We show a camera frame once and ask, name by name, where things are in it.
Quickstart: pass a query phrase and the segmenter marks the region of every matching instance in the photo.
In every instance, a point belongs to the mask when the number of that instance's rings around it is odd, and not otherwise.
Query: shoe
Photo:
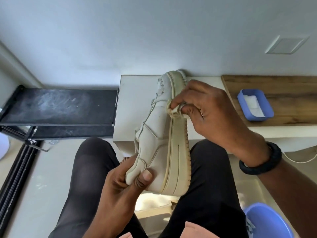
[[[142,171],[151,169],[154,180],[146,190],[170,196],[187,192],[191,180],[187,120],[179,115],[172,119],[167,112],[167,105],[185,87],[185,80],[182,71],[170,71],[158,79],[156,98],[135,134],[138,155],[125,175],[128,185]]]

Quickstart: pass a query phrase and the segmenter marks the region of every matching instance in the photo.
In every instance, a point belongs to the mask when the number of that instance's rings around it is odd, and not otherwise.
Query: black bracelet
[[[247,167],[241,160],[239,162],[240,169],[247,175],[257,176],[259,174],[263,174],[275,168],[282,159],[282,151],[281,149],[274,143],[266,142],[267,145],[272,150],[270,159],[265,163],[256,166],[256,167]]]

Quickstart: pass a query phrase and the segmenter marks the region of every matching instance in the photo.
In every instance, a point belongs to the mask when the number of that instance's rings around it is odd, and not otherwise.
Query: pink shirt
[[[185,228],[180,236],[180,238],[219,238],[212,232],[206,230],[205,228],[196,225],[194,223],[185,222]],[[120,236],[119,238],[133,238],[131,233],[126,233],[123,236]]]

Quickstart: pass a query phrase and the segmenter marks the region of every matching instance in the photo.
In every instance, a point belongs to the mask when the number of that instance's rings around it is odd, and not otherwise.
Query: wall switch plate
[[[266,50],[267,54],[293,54],[309,38],[307,37],[283,37],[278,36]]]

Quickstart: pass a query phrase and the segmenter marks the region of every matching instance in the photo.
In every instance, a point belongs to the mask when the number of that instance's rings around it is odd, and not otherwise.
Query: person's left hand
[[[125,173],[135,159],[130,157],[108,173],[97,213],[83,238],[116,237],[132,218],[137,198],[153,180],[150,171],[145,170],[130,186],[125,183]]]

